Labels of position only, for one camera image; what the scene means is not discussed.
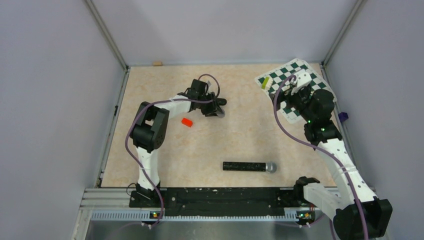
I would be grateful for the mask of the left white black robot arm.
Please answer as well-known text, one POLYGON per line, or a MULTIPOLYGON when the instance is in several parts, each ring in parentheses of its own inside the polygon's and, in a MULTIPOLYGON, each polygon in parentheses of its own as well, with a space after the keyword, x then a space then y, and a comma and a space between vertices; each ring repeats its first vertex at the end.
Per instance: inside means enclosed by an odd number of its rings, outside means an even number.
POLYGON ((209 84, 194 79, 185 91, 167 100, 144 101, 139 105, 126 139, 132 140, 136 153, 130 156, 139 167, 138 180, 132 191, 131 207, 144 202, 149 207, 163 204, 159 177, 159 148, 163 145, 169 120, 185 113, 200 110, 205 117, 224 117, 225 98, 209 90, 209 84))

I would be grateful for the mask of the grey oval charging case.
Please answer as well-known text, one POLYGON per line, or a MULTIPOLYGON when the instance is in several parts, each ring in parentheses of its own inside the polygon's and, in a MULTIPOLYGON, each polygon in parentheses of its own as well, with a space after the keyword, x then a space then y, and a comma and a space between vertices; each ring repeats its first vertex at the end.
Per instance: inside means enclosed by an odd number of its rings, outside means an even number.
POLYGON ((225 115, 226 115, 226 113, 225 113, 224 111, 219 111, 219 112, 217 112, 217 113, 216 113, 216 116, 217 116, 218 118, 224 118, 224 117, 225 117, 225 115))

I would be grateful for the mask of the black earbud charging case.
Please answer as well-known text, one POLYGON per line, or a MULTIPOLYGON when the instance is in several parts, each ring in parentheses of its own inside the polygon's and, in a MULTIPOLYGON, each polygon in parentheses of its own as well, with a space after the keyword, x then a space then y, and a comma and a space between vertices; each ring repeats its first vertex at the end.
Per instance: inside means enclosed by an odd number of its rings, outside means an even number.
POLYGON ((216 103, 217 103, 219 106, 225 106, 225 105, 227 104, 227 100, 226 100, 225 98, 217 98, 217 99, 216 99, 216 103))

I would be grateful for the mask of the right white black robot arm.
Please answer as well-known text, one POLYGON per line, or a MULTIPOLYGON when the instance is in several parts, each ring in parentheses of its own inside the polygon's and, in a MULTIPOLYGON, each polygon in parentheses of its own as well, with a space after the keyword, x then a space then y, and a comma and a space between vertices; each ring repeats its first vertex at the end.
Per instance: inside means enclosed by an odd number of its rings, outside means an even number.
POLYGON ((393 207, 388 199, 380 199, 365 183, 347 153, 341 133, 332 121, 335 108, 333 94, 325 89, 301 87, 295 93, 282 84, 270 94, 273 113, 281 103, 294 107, 306 121, 300 140, 286 129, 282 131, 292 140, 313 148, 323 159, 339 196, 329 192, 313 177, 304 177, 296 183, 293 200, 299 206, 315 205, 331 221, 341 240, 369 240, 383 237, 387 231, 393 207))

